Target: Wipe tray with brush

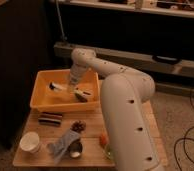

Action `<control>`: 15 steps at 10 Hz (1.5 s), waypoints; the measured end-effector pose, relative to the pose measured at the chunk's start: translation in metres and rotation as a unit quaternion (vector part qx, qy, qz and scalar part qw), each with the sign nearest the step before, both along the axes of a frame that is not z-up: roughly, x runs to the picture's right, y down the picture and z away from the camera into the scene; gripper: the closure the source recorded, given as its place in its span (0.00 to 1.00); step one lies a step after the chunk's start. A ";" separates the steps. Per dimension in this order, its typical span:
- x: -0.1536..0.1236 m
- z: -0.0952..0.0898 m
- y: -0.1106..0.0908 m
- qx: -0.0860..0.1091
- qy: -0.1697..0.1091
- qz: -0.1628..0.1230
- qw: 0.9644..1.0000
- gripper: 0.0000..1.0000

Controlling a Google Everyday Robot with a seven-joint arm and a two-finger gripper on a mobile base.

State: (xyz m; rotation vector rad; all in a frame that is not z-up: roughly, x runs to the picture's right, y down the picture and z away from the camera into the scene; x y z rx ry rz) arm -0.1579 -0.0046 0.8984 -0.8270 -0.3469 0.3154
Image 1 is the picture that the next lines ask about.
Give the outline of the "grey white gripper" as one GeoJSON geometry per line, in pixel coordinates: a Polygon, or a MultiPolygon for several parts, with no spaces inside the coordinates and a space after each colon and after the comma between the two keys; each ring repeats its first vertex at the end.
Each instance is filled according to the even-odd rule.
{"type": "MultiPolygon", "coordinates": [[[[68,88],[74,89],[75,86],[80,82],[80,80],[82,79],[83,75],[86,73],[87,70],[88,70],[88,66],[74,63],[70,69],[70,73],[68,77],[68,88]]],[[[63,86],[56,87],[56,89],[60,92],[70,93],[68,91],[68,88],[63,86]]],[[[91,96],[91,93],[82,91],[78,87],[74,89],[74,92],[77,94],[80,94],[81,96],[87,96],[87,97],[91,96]]]]}

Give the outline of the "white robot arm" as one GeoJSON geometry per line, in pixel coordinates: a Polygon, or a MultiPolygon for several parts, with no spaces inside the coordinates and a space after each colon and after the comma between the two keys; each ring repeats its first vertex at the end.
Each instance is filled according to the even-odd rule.
{"type": "Polygon", "coordinates": [[[92,49],[75,48],[68,85],[74,88],[88,69],[104,77],[100,103],[118,171],[165,171],[142,104],[155,92],[151,76],[97,57],[92,49]]]}

